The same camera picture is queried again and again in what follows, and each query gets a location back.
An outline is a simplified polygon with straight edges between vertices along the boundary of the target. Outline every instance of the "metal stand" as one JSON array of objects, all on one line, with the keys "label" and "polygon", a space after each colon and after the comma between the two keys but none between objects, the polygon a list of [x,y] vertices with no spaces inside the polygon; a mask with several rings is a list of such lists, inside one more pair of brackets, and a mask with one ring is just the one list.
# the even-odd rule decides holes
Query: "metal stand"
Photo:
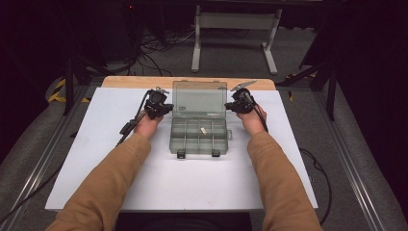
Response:
[{"label": "metal stand", "polygon": [[42,6],[53,21],[53,29],[59,35],[62,42],[61,51],[65,58],[65,89],[66,103],[64,115],[66,116],[73,106],[74,101],[74,76],[80,85],[88,85],[91,77],[87,71],[87,66],[108,76],[114,75],[110,70],[103,66],[93,63],[82,57],[80,44],[73,34],[69,22],[66,19],[64,11],[56,0],[43,0]]},{"label": "metal stand", "polygon": [[276,14],[202,13],[200,6],[197,6],[195,10],[195,45],[192,54],[191,71],[195,73],[199,70],[201,28],[230,28],[268,30],[268,41],[263,42],[262,47],[270,74],[277,74],[276,64],[270,52],[270,47],[278,29],[281,13],[282,10],[278,10]]},{"label": "metal stand", "polygon": [[327,94],[327,103],[326,103],[326,112],[329,115],[330,119],[334,121],[334,98],[336,94],[336,83],[337,83],[337,70],[334,63],[327,64],[317,64],[312,67],[309,67],[306,70],[301,71],[296,74],[293,78],[286,79],[281,83],[275,83],[276,87],[288,87],[291,84],[315,73],[318,71],[318,74],[310,84],[310,89],[312,91],[321,91],[324,85],[329,81],[329,90]]}]

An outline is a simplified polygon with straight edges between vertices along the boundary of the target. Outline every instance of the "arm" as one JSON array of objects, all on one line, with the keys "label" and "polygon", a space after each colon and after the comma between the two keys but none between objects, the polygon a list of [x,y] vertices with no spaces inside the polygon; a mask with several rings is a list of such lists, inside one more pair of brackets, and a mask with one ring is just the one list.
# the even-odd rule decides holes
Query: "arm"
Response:
[{"label": "arm", "polygon": [[266,212],[263,229],[321,230],[300,177],[279,144],[265,131],[258,115],[252,111],[238,117],[251,135],[248,153]]},{"label": "arm", "polygon": [[47,230],[112,230],[126,192],[150,152],[163,117],[144,117],[135,134],[113,149],[66,202]]}]

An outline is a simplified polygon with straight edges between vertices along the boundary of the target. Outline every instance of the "black cable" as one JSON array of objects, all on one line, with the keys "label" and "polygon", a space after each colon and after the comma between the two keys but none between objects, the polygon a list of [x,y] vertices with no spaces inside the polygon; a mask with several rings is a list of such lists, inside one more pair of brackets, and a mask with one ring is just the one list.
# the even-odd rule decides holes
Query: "black cable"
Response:
[{"label": "black cable", "polygon": [[130,66],[128,67],[128,72],[127,72],[127,76],[129,76],[130,75],[130,73],[131,73],[131,71],[130,71]]},{"label": "black cable", "polygon": [[320,225],[323,225],[324,222],[326,221],[327,217],[329,216],[330,213],[330,209],[331,209],[331,205],[332,205],[332,200],[333,200],[333,192],[332,192],[332,188],[331,188],[331,184],[330,184],[330,180],[329,177],[326,173],[326,171],[323,169],[321,163],[318,161],[318,159],[315,157],[315,155],[312,154],[312,152],[299,147],[299,150],[302,154],[308,156],[309,158],[311,158],[313,160],[313,166],[315,167],[315,169],[317,169],[318,171],[320,171],[321,173],[323,173],[324,177],[326,178],[327,181],[327,187],[329,190],[329,201],[327,203],[327,209],[326,212],[324,213],[323,218],[320,220]]},{"label": "black cable", "polygon": [[[132,67],[132,65],[134,65],[136,63],[136,59],[132,59],[128,64],[126,64],[126,65],[124,65],[124,66],[121,66],[121,67],[118,67],[118,68],[116,68],[116,69],[112,69],[112,70],[109,70],[109,69],[107,69],[108,71],[110,71],[110,72],[112,72],[112,74],[117,74],[117,73],[119,73],[119,72],[122,72],[122,71],[125,71],[125,70],[127,70],[127,69],[130,69],[131,67]],[[106,75],[106,73],[101,73],[100,71],[98,71],[98,70],[88,70],[88,72],[90,73],[90,74],[92,74],[92,75]]]},{"label": "black cable", "polygon": [[193,35],[194,31],[188,31],[188,34],[186,37],[181,38],[182,35],[177,35],[177,33],[174,33],[174,35],[166,40],[166,45],[163,48],[158,48],[159,45],[161,44],[158,40],[156,39],[151,39],[148,41],[144,41],[141,43],[141,47],[144,47],[145,49],[148,49],[149,52],[146,54],[151,54],[155,51],[159,51],[159,52],[166,52],[167,50],[171,49],[172,47],[174,47],[177,44],[180,44],[182,42],[185,42],[186,40],[188,40],[189,37],[191,37]]},{"label": "black cable", "polygon": [[[158,69],[158,68],[156,68],[156,67],[148,66],[148,65],[146,65],[146,64],[140,64],[140,65],[141,65],[141,66],[144,66],[144,67],[146,67],[146,68],[150,68],[150,69]],[[167,72],[168,75],[170,75],[170,77],[173,77],[173,74],[171,74],[171,72],[170,72],[169,70],[161,69],[161,71]]]},{"label": "black cable", "polygon": [[268,127],[267,127],[267,122],[265,121],[264,116],[261,114],[259,109],[257,109],[256,107],[254,107],[254,110],[256,114],[258,114],[259,119],[261,119],[261,122],[262,122],[262,125],[264,126],[265,131],[269,132]]},{"label": "black cable", "polygon": [[157,69],[159,70],[160,76],[163,76],[162,70],[159,68],[159,66],[156,64],[156,62],[154,62],[154,60],[150,56],[148,56],[146,54],[144,54],[144,56],[147,57],[157,67]]},{"label": "black cable", "polygon": [[39,191],[41,191],[45,187],[45,185],[47,185],[54,178],[54,176],[57,175],[57,173],[63,167],[63,164],[64,164],[64,161],[57,167],[57,169],[51,174],[51,176],[46,181],[44,181],[44,183],[42,183],[38,188],[36,188],[33,192],[31,192],[29,195],[27,195],[27,197],[25,199],[18,202],[18,204],[16,204],[12,210],[10,210],[3,218],[1,218],[0,219],[0,225],[2,223],[4,223],[13,213],[15,213],[15,211],[17,211],[25,202],[27,202],[34,195],[36,195]]},{"label": "black cable", "polygon": [[138,59],[138,63],[141,67],[141,75],[144,76],[144,68],[143,68],[143,64],[141,64],[140,60]]},{"label": "black cable", "polygon": [[131,119],[128,123],[126,123],[126,125],[122,128],[123,131],[123,137],[119,140],[119,142],[117,143],[116,146],[120,145],[121,143],[123,143],[125,141],[125,139],[129,136],[130,132],[138,125],[138,123],[140,122],[141,118],[139,118],[139,114],[141,111],[141,107],[143,107],[143,103],[144,100],[146,99],[147,95],[150,93],[150,90],[148,90],[145,94],[144,97],[140,103],[138,112],[135,115],[135,118]]},{"label": "black cable", "polygon": [[147,49],[148,51],[142,51],[143,54],[152,54],[153,52],[157,51],[157,47],[158,45],[156,45],[156,47],[152,48],[152,47],[148,47],[148,46],[142,46],[143,48]]}]

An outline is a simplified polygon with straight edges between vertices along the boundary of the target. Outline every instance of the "gray carpet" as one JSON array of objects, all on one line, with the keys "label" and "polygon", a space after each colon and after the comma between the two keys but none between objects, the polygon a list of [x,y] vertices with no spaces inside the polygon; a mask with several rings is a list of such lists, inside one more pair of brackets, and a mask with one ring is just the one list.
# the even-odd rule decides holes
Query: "gray carpet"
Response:
[{"label": "gray carpet", "polygon": [[[234,33],[241,35],[245,31]],[[205,32],[198,73],[191,73],[193,42],[190,40],[186,40],[166,52],[154,52],[151,57],[160,68],[170,71],[173,76],[271,78],[275,82],[280,82],[286,75],[299,72],[297,67],[315,34],[311,30],[278,30],[272,45],[272,55],[278,68],[278,75],[276,76],[269,75],[264,54],[260,48],[265,36],[265,32],[256,31],[250,31],[244,38],[236,38],[221,31]],[[141,59],[141,61],[143,64],[154,66],[148,59],[146,61]],[[121,63],[110,63],[110,68],[118,65]],[[138,64],[132,67],[131,73],[149,76],[159,75],[158,70],[146,67],[142,70]],[[49,91],[52,91],[56,83],[50,86]],[[94,81],[92,84],[98,86],[100,82]],[[93,91],[94,87],[91,87],[88,96],[92,96]],[[306,148],[316,155],[331,181],[333,204],[328,219],[322,226],[323,229],[370,230],[313,94],[307,90],[296,90],[293,92],[294,100],[291,101],[285,90],[280,92],[299,147]],[[367,185],[374,207],[388,230],[407,230],[407,223],[400,212],[399,204],[372,158],[340,90],[337,91],[336,97],[336,123],[344,136],[346,147]],[[81,103],[44,175],[44,179],[48,178],[51,172],[64,160],[73,142],[73,138],[69,136],[78,131],[87,107],[88,103]],[[50,103],[49,107],[21,136],[8,158],[0,166],[0,204],[2,205],[0,217],[11,209],[26,178],[35,167],[42,150],[46,147],[62,118],[63,112],[64,103]],[[304,161],[319,204],[317,214],[321,218],[328,203],[327,184],[322,174],[313,168],[313,162],[307,157],[304,157]],[[43,230],[47,227],[55,217],[54,212],[43,209],[51,189],[52,184],[47,185],[30,201],[15,230]],[[262,211],[251,212],[253,230],[261,230],[263,215]]]}]

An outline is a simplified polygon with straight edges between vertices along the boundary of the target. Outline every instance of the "hand-mounted device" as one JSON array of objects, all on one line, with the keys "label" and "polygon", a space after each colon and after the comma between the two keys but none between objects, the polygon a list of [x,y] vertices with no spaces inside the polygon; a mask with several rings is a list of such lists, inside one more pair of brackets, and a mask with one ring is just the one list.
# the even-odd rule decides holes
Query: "hand-mounted device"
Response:
[{"label": "hand-mounted device", "polygon": [[170,111],[173,111],[174,105],[165,104],[167,99],[165,93],[168,93],[168,91],[156,87],[156,90],[148,90],[147,93],[149,94],[149,98],[146,100],[144,109],[151,119],[164,116]]},{"label": "hand-mounted device", "polygon": [[254,106],[257,104],[254,97],[251,95],[251,92],[245,87],[254,83],[256,83],[256,80],[238,84],[236,87],[231,89],[231,91],[236,90],[236,92],[232,95],[232,98],[235,101],[232,103],[226,103],[225,109],[239,114],[248,114],[252,112]]},{"label": "hand-mounted device", "polygon": [[[146,114],[148,114],[149,117],[153,119],[158,116],[164,116],[173,110],[172,104],[165,104],[165,101],[167,99],[165,93],[168,93],[168,91],[161,89],[160,87],[156,87],[155,90],[148,90],[146,92],[140,103],[135,118],[132,118],[120,130],[120,134],[123,135],[123,137],[120,139],[116,146],[120,145],[127,138],[127,136],[129,136],[130,132],[132,132],[132,130],[136,127],[136,125],[138,125],[138,123]],[[144,99],[147,97],[147,95],[149,95],[149,98],[146,99],[146,103],[144,105],[144,113],[140,113],[141,106],[143,105]]]}]

